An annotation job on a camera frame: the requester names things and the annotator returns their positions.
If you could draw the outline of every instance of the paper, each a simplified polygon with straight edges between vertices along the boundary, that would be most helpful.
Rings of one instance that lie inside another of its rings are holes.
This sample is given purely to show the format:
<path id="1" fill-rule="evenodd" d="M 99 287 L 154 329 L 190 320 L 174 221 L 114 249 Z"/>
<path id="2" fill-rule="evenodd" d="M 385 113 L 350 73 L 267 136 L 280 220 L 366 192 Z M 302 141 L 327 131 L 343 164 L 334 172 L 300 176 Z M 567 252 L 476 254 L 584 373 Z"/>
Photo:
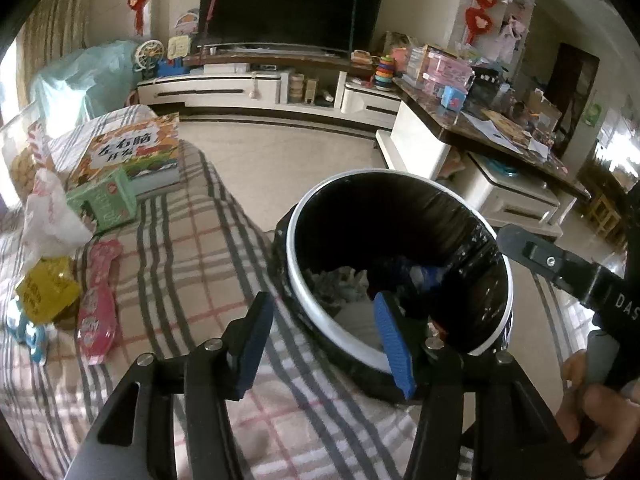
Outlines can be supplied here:
<path id="1" fill-rule="evenodd" d="M 492 121 L 481 121 L 480 119 L 476 119 L 465 112 L 462 112 L 462 114 L 469 119 L 471 124 L 481 131 L 487 139 L 492 140 L 496 144 L 500 144 L 505 148 L 509 148 L 512 152 L 522 154 L 522 152 L 516 148 L 509 139 L 498 131 L 498 128 L 495 127 L 495 124 Z"/>
<path id="2" fill-rule="evenodd" d="M 189 41 L 188 36 L 174 36 L 169 38 L 167 44 L 167 59 L 175 59 L 177 57 L 184 57 L 189 53 Z"/>
<path id="3" fill-rule="evenodd" d="M 549 156 L 549 147 L 533 138 L 529 141 L 529 150 L 538 154 L 542 160 Z"/>

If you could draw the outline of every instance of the green box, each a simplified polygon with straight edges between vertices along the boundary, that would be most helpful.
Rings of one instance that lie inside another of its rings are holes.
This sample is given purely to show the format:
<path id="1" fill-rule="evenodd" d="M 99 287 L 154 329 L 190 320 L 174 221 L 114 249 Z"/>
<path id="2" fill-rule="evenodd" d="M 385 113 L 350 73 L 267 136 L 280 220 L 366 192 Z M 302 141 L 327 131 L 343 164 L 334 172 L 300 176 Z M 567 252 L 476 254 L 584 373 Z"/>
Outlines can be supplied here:
<path id="1" fill-rule="evenodd" d="M 122 167 L 72 189 L 66 203 L 96 234 L 136 217 L 136 195 Z"/>

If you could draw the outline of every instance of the wooden chair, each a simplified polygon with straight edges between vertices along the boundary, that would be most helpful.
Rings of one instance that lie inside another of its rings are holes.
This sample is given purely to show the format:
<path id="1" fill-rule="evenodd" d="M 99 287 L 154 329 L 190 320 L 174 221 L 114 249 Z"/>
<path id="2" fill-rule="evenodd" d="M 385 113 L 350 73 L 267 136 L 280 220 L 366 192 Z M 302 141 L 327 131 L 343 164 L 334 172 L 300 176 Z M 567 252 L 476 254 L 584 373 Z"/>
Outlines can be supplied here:
<path id="1" fill-rule="evenodd" d="M 626 234 L 625 234 L 625 223 L 619 222 L 618 225 L 610 232 L 608 241 L 616 248 L 618 251 L 626 250 Z"/>
<path id="2" fill-rule="evenodd" d="M 620 222 L 620 215 L 604 194 L 593 201 L 587 215 L 587 221 L 594 224 L 596 234 L 606 238 Z"/>

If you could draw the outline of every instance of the yellow package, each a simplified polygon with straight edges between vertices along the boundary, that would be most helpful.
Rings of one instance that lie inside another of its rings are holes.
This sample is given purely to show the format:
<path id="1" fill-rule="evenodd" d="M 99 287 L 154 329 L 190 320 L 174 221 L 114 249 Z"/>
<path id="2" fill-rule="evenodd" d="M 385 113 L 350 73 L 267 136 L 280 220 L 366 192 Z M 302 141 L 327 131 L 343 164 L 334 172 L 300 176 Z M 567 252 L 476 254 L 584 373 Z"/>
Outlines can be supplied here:
<path id="1" fill-rule="evenodd" d="M 36 325 L 51 322 L 80 296 L 71 258 L 41 258 L 16 287 L 24 313 Z"/>

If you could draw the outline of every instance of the pink package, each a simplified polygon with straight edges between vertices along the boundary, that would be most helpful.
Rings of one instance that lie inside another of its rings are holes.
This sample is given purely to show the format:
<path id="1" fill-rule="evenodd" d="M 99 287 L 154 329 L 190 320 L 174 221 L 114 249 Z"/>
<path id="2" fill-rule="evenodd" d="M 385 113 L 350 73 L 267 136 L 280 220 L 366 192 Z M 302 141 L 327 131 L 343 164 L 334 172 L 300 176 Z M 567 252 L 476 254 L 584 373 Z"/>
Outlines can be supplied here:
<path id="1" fill-rule="evenodd" d="M 90 365 L 104 362 L 118 332 L 113 292 L 108 283 L 111 262 L 122 252 L 117 240 L 98 242 L 89 252 L 89 289 L 80 302 L 76 337 Z"/>
<path id="2" fill-rule="evenodd" d="M 440 99 L 442 97 L 442 94 L 444 93 L 444 89 L 447 86 L 450 86 L 450 82 L 444 78 L 430 75 L 426 72 L 422 74 L 422 76 L 424 77 L 424 85 L 422 86 L 422 91 L 425 94 L 431 95 L 437 99 Z"/>
<path id="3" fill-rule="evenodd" d="M 448 80 L 448 86 L 465 90 L 474 71 L 464 61 L 430 52 L 427 73 Z"/>

